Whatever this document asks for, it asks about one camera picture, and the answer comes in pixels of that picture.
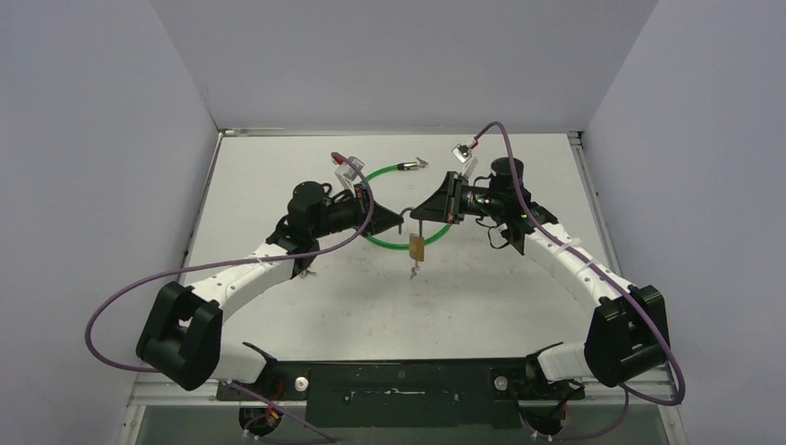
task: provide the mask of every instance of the white wall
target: white wall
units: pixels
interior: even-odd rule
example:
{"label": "white wall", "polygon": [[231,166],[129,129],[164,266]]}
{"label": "white wall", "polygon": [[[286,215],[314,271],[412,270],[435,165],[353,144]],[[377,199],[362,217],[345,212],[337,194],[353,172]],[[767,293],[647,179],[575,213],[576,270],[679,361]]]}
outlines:
{"label": "white wall", "polygon": [[656,0],[152,0],[221,127],[583,129]]}
{"label": "white wall", "polygon": [[[0,2],[0,441],[109,444],[134,375],[91,312],[180,263],[216,132],[146,0]],[[98,346],[132,361],[154,287]]]}
{"label": "white wall", "polygon": [[661,0],[585,134],[625,274],[666,295],[692,444],[786,438],[784,23]]}

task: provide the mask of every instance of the bolt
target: bolt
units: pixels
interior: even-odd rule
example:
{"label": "bolt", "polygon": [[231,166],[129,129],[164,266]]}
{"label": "bolt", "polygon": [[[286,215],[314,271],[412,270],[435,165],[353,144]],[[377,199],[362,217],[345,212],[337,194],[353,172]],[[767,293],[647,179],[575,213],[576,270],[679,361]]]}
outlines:
{"label": "bolt", "polygon": [[504,375],[500,375],[499,377],[494,379],[494,388],[504,391],[508,388],[508,379]]}
{"label": "bolt", "polygon": [[295,379],[295,389],[298,392],[303,392],[309,387],[309,379],[306,377],[298,377]]}

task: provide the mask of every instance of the green cable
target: green cable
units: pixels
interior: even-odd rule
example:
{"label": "green cable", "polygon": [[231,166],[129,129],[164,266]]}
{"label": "green cable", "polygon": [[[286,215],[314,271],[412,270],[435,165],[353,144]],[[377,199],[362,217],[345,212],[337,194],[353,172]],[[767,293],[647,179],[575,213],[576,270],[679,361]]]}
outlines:
{"label": "green cable", "polygon": [[[391,165],[389,167],[384,167],[382,169],[379,169],[379,170],[377,170],[375,172],[371,172],[371,174],[366,176],[366,179],[368,181],[371,181],[373,178],[379,176],[380,174],[384,174],[384,173],[388,173],[388,172],[398,172],[398,171],[399,171],[399,166]],[[440,239],[442,236],[444,236],[449,230],[450,230],[450,224],[445,224],[444,227],[439,229],[439,232],[436,232],[435,234],[433,234],[433,235],[429,236],[428,238],[426,238],[425,239],[425,244],[428,246],[429,244],[436,242],[438,239]],[[391,250],[409,250],[410,249],[410,245],[409,244],[388,243],[387,241],[382,241],[381,239],[374,238],[373,236],[366,236],[365,238],[368,239],[369,242],[371,242],[372,244],[376,244],[380,248],[389,248]]]}

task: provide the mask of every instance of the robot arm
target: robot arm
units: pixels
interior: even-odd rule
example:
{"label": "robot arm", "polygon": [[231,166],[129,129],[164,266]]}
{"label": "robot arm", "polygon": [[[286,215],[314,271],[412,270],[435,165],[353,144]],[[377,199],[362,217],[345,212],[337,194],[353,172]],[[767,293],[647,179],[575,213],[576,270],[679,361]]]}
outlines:
{"label": "robot arm", "polygon": [[[460,160],[472,161],[469,148],[462,154]],[[590,263],[605,269],[610,280],[628,289],[668,341],[666,307],[660,292],[652,286],[639,289],[595,262],[554,215],[532,201],[522,183],[524,164],[516,159],[515,166],[517,177],[513,177],[507,158],[494,160],[488,187],[469,185],[465,174],[448,172],[437,192],[410,215],[416,220],[439,223],[460,223],[466,215],[479,217],[478,220],[492,219],[507,244],[549,271],[591,317],[584,343],[560,344],[539,353],[540,371],[547,380],[592,377],[608,387],[615,387],[664,363],[666,355],[629,303],[567,248],[577,249]],[[522,214],[513,181],[521,185],[532,215],[543,228],[559,238],[563,246],[555,245]]]}
{"label": "robot arm", "polygon": [[[353,158],[349,161],[360,164]],[[284,261],[264,261],[264,257],[315,252],[318,238],[362,224],[370,198],[361,184],[351,185],[354,177],[347,170],[346,165],[339,166],[336,175],[349,188],[333,197],[324,184],[306,182],[295,187],[287,215],[249,256],[259,261],[229,267],[189,286],[165,285],[147,317],[136,355],[187,390],[209,378],[254,382],[272,357],[222,341],[222,325],[259,294],[297,276],[313,261],[313,257]],[[362,235],[376,235],[402,222],[398,214],[374,203]]]}

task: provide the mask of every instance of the metal frame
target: metal frame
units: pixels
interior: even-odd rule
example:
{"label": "metal frame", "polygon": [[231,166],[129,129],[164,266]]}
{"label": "metal frame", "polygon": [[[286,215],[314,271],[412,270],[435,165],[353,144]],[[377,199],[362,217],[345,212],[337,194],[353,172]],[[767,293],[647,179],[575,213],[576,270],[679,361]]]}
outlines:
{"label": "metal frame", "polygon": [[[194,226],[189,237],[187,244],[187,253],[184,256],[184,265],[187,264],[191,257],[192,247],[194,245],[196,234],[199,229],[202,212],[204,210],[205,202],[208,196],[209,187],[212,180],[212,174],[215,170],[216,163],[222,147],[222,141],[225,137],[254,137],[254,136],[305,136],[305,135],[368,135],[368,134],[471,134],[474,129],[465,127],[425,127],[402,131],[309,131],[309,130],[287,130],[280,128],[270,129],[226,129],[219,131],[218,140],[213,151],[212,160],[210,162],[205,184],[202,190],[202,197],[199,207],[195,216]],[[605,219],[602,216],[600,204],[598,202],[597,193],[595,192],[594,185],[590,178],[589,169],[587,167],[586,159],[584,157],[583,147],[579,138],[578,132],[569,132],[566,134],[573,151],[574,159],[577,164],[578,172],[584,184],[584,189],[587,193],[587,198],[590,203],[590,209],[595,219],[596,226],[599,230],[602,245],[609,261],[609,266],[616,273],[619,273],[620,266],[617,261],[614,246],[611,237],[608,233],[608,228]],[[650,372],[644,373],[634,378],[632,385],[645,393],[652,394],[658,398],[674,397],[675,384],[674,379],[667,366],[662,366]],[[621,405],[624,400],[623,393],[618,388],[608,388],[595,380],[587,380],[584,382],[586,385],[586,399],[576,400],[575,403],[581,404],[598,404],[598,405]],[[217,382],[208,382],[202,387],[194,391],[184,391],[176,384],[168,381],[161,375],[138,375],[136,382],[133,385],[131,397],[129,399],[129,408],[126,414],[126,422],[120,433],[119,444],[133,444],[136,442],[139,426],[141,425],[142,417],[145,413],[146,406],[261,406],[263,403],[256,401],[220,401],[216,400],[216,393],[218,390]],[[282,401],[283,406],[306,406],[305,401]],[[648,402],[631,398],[632,404],[646,404]],[[551,406],[553,401],[550,400],[529,400],[521,401],[521,405],[525,406]],[[687,444],[687,437],[682,427],[682,422],[679,416],[677,407],[660,407],[660,413],[664,422],[664,429],[668,437],[669,443],[683,445]]]}

